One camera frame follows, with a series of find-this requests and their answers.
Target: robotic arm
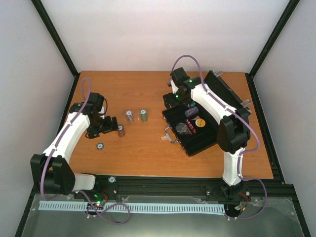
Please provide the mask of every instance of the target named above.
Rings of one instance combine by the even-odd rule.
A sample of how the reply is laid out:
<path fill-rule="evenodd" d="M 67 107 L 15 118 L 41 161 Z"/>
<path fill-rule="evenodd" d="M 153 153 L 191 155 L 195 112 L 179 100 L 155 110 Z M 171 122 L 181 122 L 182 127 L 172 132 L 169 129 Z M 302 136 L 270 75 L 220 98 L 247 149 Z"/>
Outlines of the robotic arm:
<path fill-rule="evenodd" d="M 91 190 L 94 187 L 95 176 L 91 174 L 74 174 L 69 167 L 71 154 L 83 133 L 87 138 L 99 137 L 118 129 L 116 117 L 101 116 L 104 97 L 98 93 L 90 93 L 87 104 L 78 115 L 83 103 L 74 103 L 69 111 L 63 128 L 52 144 L 41 155 L 33 155 L 31 169 L 33 181 L 40 189 L 40 180 L 44 164 L 49 154 L 51 159 L 44 180 L 46 193 L 70 194 L 75 190 Z"/>
<path fill-rule="evenodd" d="M 178 100 L 184 104 L 190 103 L 193 100 L 199 103 L 212 117 L 216 120 L 219 125 L 217 134 L 217 143 L 220 148 L 224 151 L 224 173 L 223 180 L 228 186 L 234 186 L 241 182 L 240 177 L 237 173 L 237 160 L 239 154 L 245 150 L 247 141 L 250 139 L 250 132 L 238 119 L 236 119 L 226 108 L 234 111 L 240 115 L 247 123 L 250 110 L 247 108 L 240 108 L 237 110 L 235 107 L 230 106 L 216 93 L 214 93 L 209 85 L 211 86 L 210 77 L 216 77 L 212 71 L 209 72 L 209 80 L 205 80 L 205 89 L 203 88 L 200 77 L 189 78 L 183 68 L 174 70 L 171 73 L 171 87 L 173 94 L 176 94 Z M 225 107 L 221 106 L 218 101 L 213 99 L 208 93 L 220 101 Z M 242 156 L 240 161 L 240 170 L 242 166 Z"/>

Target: white robotic arm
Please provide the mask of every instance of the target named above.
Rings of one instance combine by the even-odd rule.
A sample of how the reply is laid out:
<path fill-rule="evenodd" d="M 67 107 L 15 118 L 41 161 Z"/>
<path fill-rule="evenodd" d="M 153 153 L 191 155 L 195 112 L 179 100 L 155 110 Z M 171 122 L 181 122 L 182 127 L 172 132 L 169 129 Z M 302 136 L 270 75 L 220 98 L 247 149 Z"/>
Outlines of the white robotic arm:
<path fill-rule="evenodd" d="M 232 106 L 229 106 L 225 101 L 219 98 L 215 93 L 213 93 L 207 84 L 205 84 L 206 89 L 209 93 L 212 93 L 222 104 L 230 107 L 231 110 L 236 111 L 236 109 Z M 230 116 L 226 109 L 224 109 L 221 105 L 218 104 L 202 87 L 202 84 L 195 86 L 194 89 L 191 90 L 191 98 L 202 105 L 212 116 L 215 118 L 217 123 L 219 124 L 221 119 L 224 116 Z M 229 152 L 224 152 L 224 173 L 223 173 L 223 180 L 229 185 L 233 186 L 236 185 L 241 181 L 240 177 L 237 173 L 237 160 L 240 152 L 244 151 L 245 148 L 241 148 L 237 150 L 234 154 Z"/>
<path fill-rule="evenodd" d="M 69 164 L 71 154 L 82 134 L 90 126 L 90 120 L 88 115 L 83 115 L 82 113 L 75 119 L 73 123 L 71 120 L 76 116 L 77 112 L 72 112 L 68 114 L 66 123 L 63 128 L 60 130 L 58 135 L 52 144 L 43 152 L 44 155 L 48 154 L 55 150 L 52 157 L 61 156 Z M 55 146 L 58 139 L 60 139 L 58 147 Z M 91 190 L 94 187 L 95 176 L 89 174 L 74 174 L 75 175 L 75 185 L 72 191 L 75 190 Z"/>
<path fill-rule="evenodd" d="M 31 158 L 35 186 L 43 188 L 45 192 L 64 195 L 76 190 L 94 188 L 95 176 L 74 174 L 69 162 L 79 138 L 84 133 L 87 138 L 92 139 L 100 133 L 118 129 L 116 117 L 104 117 L 104 113 L 99 114 L 104 111 L 103 101 L 102 95 L 90 93 L 85 103 L 74 103 L 71 106 L 67 120 L 52 144 L 43 154 L 33 155 Z"/>
<path fill-rule="evenodd" d="M 176 97 L 180 100 L 186 101 L 190 96 L 190 99 L 199 103 L 212 117 L 216 120 L 218 124 L 224 117 L 229 117 L 232 114 L 227 111 L 229 108 L 231 111 L 236 112 L 236 108 L 230 106 L 225 101 L 223 101 L 217 94 L 215 94 L 209 86 L 205 83 L 204 86 L 207 90 L 203 88 L 200 83 L 200 78 L 190 79 L 182 68 L 177 69 L 171 74 L 171 87 L 173 94 L 177 94 Z M 218 103 L 214 98 L 212 98 L 208 93 L 211 93 L 222 105 Z M 224 151 L 224 173 L 223 180 L 229 186 L 234 186 L 238 184 L 241 179 L 237 173 L 237 161 L 240 153 L 245 150 L 245 147 L 241 146 L 236 151 L 225 152 Z M 242 155 L 240 156 L 240 170 L 242 167 Z"/>

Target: metal handle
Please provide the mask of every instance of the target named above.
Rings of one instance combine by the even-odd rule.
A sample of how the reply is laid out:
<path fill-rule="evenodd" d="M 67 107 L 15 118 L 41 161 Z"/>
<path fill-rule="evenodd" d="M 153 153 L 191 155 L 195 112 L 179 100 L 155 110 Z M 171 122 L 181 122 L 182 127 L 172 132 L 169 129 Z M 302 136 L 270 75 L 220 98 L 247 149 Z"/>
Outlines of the metal handle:
<path fill-rule="evenodd" d="M 244 100 L 241 104 L 244 108 L 248 107 L 249 105 L 251 105 L 251 101 L 250 100 Z"/>
<path fill-rule="evenodd" d="M 171 127 L 169 125 L 164 129 L 164 132 L 165 132 L 166 137 L 168 138 L 169 142 L 171 144 L 177 144 L 178 142 L 180 142 L 178 139 L 176 139 L 175 141 L 172 140 L 172 138 L 170 137 L 169 133 L 167 132 L 168 129 L 171 129 Z"/>
<path fill-rule="evenodd" d="M 217 72 L 214 73 L 214 75 L 216 77 L 219 77 L 221 74 L 223 74 L 223 71 L 217 71 Z"/>

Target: wooden table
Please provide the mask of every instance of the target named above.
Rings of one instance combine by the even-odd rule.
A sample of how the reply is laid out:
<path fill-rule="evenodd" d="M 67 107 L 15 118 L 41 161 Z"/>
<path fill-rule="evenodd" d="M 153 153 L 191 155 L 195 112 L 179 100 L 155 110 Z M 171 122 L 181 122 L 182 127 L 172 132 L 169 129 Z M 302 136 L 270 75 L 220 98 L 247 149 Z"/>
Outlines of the wooden table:
<path fill-rule="evenodd" d="M 81 81 L 85 77 L 90 78 L 91 91 L 98 92 L 107 99 L 107 115 L 117 117 L 118 123 L 124 126 L 126 135 L 120 138 L 114 131 L 91 140 L 81 136 L 70 161 L 75 173 L 209 178 L 222 176 L 224 154 L 218 145 L 193 157 L 187 157 L 180 144 L 172 145 L 161 139 L 165 136 L 164 129 L 167 126 L 161 112 L 165 110 L 162 96 L 171 92 L 171 88 L 167 86 L 169 73 L 81 73 L 72 104 L 83 101 Z M 191 72 L 188 75 L 192 77 L 198 73 Z M 224 73 L 221 77 L 241 100 L 251 99 L 244 73 Z M 138 113 L 143 108 L 148 111 L 147 122 L 139 119 Z M 272 179 L 270 163 L 252 105 L 250 109 L 253 111 L 249 117 L 250 125 L 259 135 L 261 148 L 244 156 L 242 173 L 245 177 Z M 134 112 L 133 123 L 127 121 L 126 110 Z M 105 145 L 102 150 L 96 148 L 99 142 Z M 256 141 L 252 136 L 247 149 L 255 145 Z"/>

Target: purple cable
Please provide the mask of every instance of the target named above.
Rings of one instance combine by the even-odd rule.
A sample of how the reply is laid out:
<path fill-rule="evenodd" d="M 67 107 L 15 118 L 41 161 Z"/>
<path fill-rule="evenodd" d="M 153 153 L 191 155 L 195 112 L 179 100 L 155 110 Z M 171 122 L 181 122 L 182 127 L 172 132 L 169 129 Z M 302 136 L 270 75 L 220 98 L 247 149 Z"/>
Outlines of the purple cable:
<path fill-rule="evenodd" d="M 257 180 L 257 181 L 259 181 L 259 182 L 261 183 L 261 185 L 262 185 L 264 191 L 265 191 L 265 197 L 266 197 L 265 204 L 264 204 L 264 206 L 262 207 L 262 209 L 261 209 L 258 213 L 254 214 L 254 215 L 252 215 L 252 216 L 249 216 L 249 217 L 237 218 L 237 220 L 247 220 L 247 219 L 251 219 L 251 218 L 253 218 L 253 217 L 256 217 L 256 216 L 258 216 L 259 214 L 261 214 L 261 213 L 266 209 L 266 207 L 267 207 L 267 204 L 268 204 L 268 203 L 267 203 L 267 201 L 268 201 L 267 189 L 266 189 L 264 183 L 261 181 L 261 179 L 258 179 L 258 178 L 244 179 L 243 176 L 241 175 L 241 171 L 240 171 L 240 162 L 241 162 L 241 156 L 242 156 L 243 154 L 246 154 L 246 153 L 249 153 L 249 152 L 257 151 L 257 150 L 260 148 L 260 141 L 259 141 L 259 138 L 258 138 L 256 132 L 252 129 L 252 127 L 250 127 L 250 125 L 249 125 L 245 120 L 243 120 L 238 114 L 236 114 L 236 113 L 235 113 L 234 111 L 232 111 L 231 109 L 226 108 L 226 106 L 225 106 L 220 100 L 218 100 L 218 99 L 216 98 L 216 96 L 214 96 L 212 93 L 207 92 L 207 89 L 206 89 L 205 84 L 204 84 L 204 79 L 203 79 L 203 74 L 202 74 L 201 67 L 200 67 L 198 61 L 197 61 L 193 56 L 191 56 L 191 55 L 182 55 L 181 57 L 179 57 L 179 58 L 175 61 L 174 65 L 173 65 L 173 67 L 172 67 L 172 69 L 171 69 L 171 71 L 173 72 L 173 70 L 174 70 L 176 64 L 178 63 L 178 61 L 179 61 L 181 58 L 184 58 L 184 57 L 192 58 L 192 59 L 195 61 L 195 63 L 197 64 L 197 68 L 198 68 L 199 75 L 200 75 L 200 79 L 201 79 L 201 84 L 202 84 L 203 89 L 206 91 L 206 93 L 207 93 L 209 96 L 211 96 L 220 106 L 222 106 L 224 109 L 226 109 L 226 110 L 227 110 L 228 112 L 230 112 L 232 115 L 234 115 L 237 119 L 239 119 L 239 120 L 251 131 L 251 133 L 253 134 L 253 136 L 255 137 L 255 139 L 256 139 L 256 141 L 257 141 L 257 146 L 256 146 L 254 149 L 245 150 L 245 151 L 243 151 L 243 152 L 240 152 L 239 155 L 238 155 L 238 160 L 237 160 L 237 174 L 238 174 L 238 176 L 240 177 L 240 179 L 243 180 L 243 181 L 250 181 L 250 180 Z"/>
<path fill-rule="evenodd" d="M 88 94 L 87 94 L 87 97 L 85 98 L 84 97 L 84 94 L 83 94 L 83 83 L 88 80 L 88 83 L 89 83 L 89 87 L 88 87 Z M 72 120 L 70 120 L 70 123 L 73 123 L 76 118 L 80 115 L 80 113 L 83 111 L 85 105 L 88 103 L 88 99 L 89 99 L 89 96 L 90 96 L 90 90 L 91 90 L 91 81 L 89 78 L 84 78 L 81 82 L 81 92 L 83 94 L 83 98 L 84 98 L 84 103 L 82 105 L 82 107 L 79 109 L 79 111 L 77 112 L 77 114 L 74 116 L 74 118 Z"/>
<path fill-rule="evenodd" d="M 84 78 L 84 79 L 82 80 L 82 83 L 81 83 L 81 91 L 82 91 L 82 93 L 83 93 L 83 83 L 84 83 L 86 80 L 88 80 L 88 82 L 89 82 L 87 98 L 85 99 L 85 101 L 84 101 L 82 107 L 79 109 L 79 111 L 78 111 L 77 114 L 74 116 L 74 118 L 73 118 L 72 120 L 70 120 L 70 123 L 73 123 L 73 122 L 76 120 L 76 118 L 77 118 L 77 117 L 79 116 L 79 114 L 83 111 L 85 105 L 86 105 L 87 102 L 88 102 L 88 98 L 89 98 L 89 96 L 90 96 L 90 90 L 91 90 L 91 82 L 90 82 L 89 78 Z M 56 147 L 56 148 L 58 147 L 58 145 L 59 145 L 61 139 L 63 138 L 63 136 L 65 135 L 65 133 L 67 132 L 67 130 L 68 130 L 68 128 L 69 128 L 70 126 L 71 126 L 71 125 L 68 124 L 68 125 L 64 128 L 64 130 L 60 133 L 60 135 L 59 135 L 59 137 L 58 137 L 58 139 L 57 139 L 57 141 L 56 141 L 56 143 L 55 143 L 55 147 Z M 44 164 L 43 172 L 42 172 L 41 178 L 40 178 L 39 190 L 40 190 L 40 195 L 43 197 L 44 200 L 47 200 L 47 197 L 46 197 L 45 194 L 44 194 L 45 175 L 46 175 L 46 171 L 47 171 L 47 168 L 48 168 L 48 164 L 49 164 L 49 162 L 50 162 L 50 159 L 52 158 L 52 156 L 53 156 L 53 154 L 54 154 L 55 151 L 56 151 L 55 149 L 52 149 L 51 152 L 49 153 L 49 155 L 48 155 L 48 157 L 47 157 L 47 160 L 46 160 L 46 162 L 45 162 L 45 164 Z"/>
<path fill-rule="evenodd" d="M 121 225 L 121 224 L 126 223 L 126 222 L 129 220 L 129 217 L 130 217 L 130 210 L 129 210 L 129 208 L 128 208 L 128 206 L 127 206 L 126 204 L 124 204 L 124 203 L 119 203 L 119 202 L 118 202 L 118 203 L 114 203 L 113 205 L 111 205 L 111 206 L 109 206 L 108 208 L 106 208 L 104 211 L 99 212 L 99 211 L 95 208 L 94 204 L 92 203 L 92 201 L 90 200 L 90 198 L 88 197 L 88 195 L 87 195 L 84 191 L 79 190 L 78 192 L 80 192 L 80 193 L 82 193 L 82 194 L 84 195 L 84 197 L 88 200 L 88 203 L 90 204 L 90 207 L 92 207 L 92 209 L 96 212 L 96 214 L 97 214 L 100 218 L 102 218 L 104 221 L 110 223 L 111 225 Z M 108 219 L 106 219 L 105 217 L 102 216 L 102 214 L 104 214 L 105 212 L 107 212 L 108 210 L 110 210 L 112 207 L 118 206 L 118 205 L 124 206 L 124 207 L 126 208 L 126 210 L 127 210 L 127 217 L 126 217 L 126 219 L 125 219 L 124 221 L 122 221 L 122 222 L 111 222 L 111 221 L 109 221 Z"/>

